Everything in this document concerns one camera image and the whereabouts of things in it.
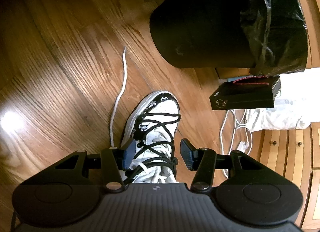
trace black plastic bag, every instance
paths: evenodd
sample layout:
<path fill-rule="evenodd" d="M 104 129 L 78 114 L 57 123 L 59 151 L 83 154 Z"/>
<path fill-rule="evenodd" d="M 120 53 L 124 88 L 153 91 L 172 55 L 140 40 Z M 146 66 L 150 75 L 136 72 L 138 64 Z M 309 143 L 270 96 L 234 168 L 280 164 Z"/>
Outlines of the black plastic bag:
<path fill-rule="evenodd" d="M 256 60 L 251 74 L 276 76 L 304 71 L 308 37 L 299 0 L 248 0 L 240 23 Z"/>

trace black and white sneaker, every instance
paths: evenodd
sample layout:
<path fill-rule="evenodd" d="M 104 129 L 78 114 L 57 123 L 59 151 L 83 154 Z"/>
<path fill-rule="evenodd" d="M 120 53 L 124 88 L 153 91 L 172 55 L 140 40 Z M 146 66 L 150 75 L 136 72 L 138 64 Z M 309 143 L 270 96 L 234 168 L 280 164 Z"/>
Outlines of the black and white sneaker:
<path fill-rule="evenodd" d="M 176 183 L 177 158 L 173 136 L 180 121 L 177 99 L 168 91 L 146 96 L 129 116 L 121 142 L 135 139 L 136 154 L 130 169 L 122 172 L 124 183 Z"/>

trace ribbed gray panel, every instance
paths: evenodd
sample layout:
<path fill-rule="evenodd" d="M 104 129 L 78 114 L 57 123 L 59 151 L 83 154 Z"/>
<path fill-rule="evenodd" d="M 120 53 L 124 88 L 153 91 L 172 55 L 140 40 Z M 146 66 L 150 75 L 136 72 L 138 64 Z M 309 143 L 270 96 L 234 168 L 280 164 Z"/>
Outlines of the ribbed gray panel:
<path fill-rule="evenodd" d="M 179 183 L 130 184 L 122 193 L 105 195 L 96 211 L 77 224 L 49 229 L 22 224 L 16 231 L 294 232 L 301 230 L 291 223 L 270 229 L 239 225 L 222 215 L 208 196 L 194 194 L 183 183 Z"/>

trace wooden floor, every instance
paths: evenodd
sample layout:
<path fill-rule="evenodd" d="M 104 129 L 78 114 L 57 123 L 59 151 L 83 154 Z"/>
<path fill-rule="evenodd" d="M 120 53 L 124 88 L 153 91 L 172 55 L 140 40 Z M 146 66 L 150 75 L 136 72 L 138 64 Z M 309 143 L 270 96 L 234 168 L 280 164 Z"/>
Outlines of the wooden floor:
<path fill-rule="evenodd" d="M 17 184 L 75 150 L 97 153 L 110 146 L 124 46 L 128 83 L 115 117 L 115 144 L 137 103 L 164 89 L 181 107 L 177 180 L 190 183 L 194 175 L 179 155 L 182 137 L 220 153 L 225 111 L 211 111 L 209 103 L 217 74 L 214 68 L 174 68 L 158 53 L 148 21 L 163 1 L 0 0 L 0 118 L 10 112 L 13 121 L 0 128 L 0 231 L 9 230 Z M 230 117 L 225 144 L 231 127 Z M 223 180 L 216 171 L 215 185 Z"/>

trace trash can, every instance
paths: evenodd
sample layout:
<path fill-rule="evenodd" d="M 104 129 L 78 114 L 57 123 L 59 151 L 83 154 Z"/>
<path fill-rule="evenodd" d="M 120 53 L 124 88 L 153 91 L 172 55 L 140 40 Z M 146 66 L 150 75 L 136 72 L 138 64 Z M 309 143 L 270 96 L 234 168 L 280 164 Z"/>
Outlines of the trash can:
<path fill-rule="evenodd" d="M 178 68 L 301 72 L 308 56 L 299 0 L 165 0 L 150 17 L 152 39 Z"/>

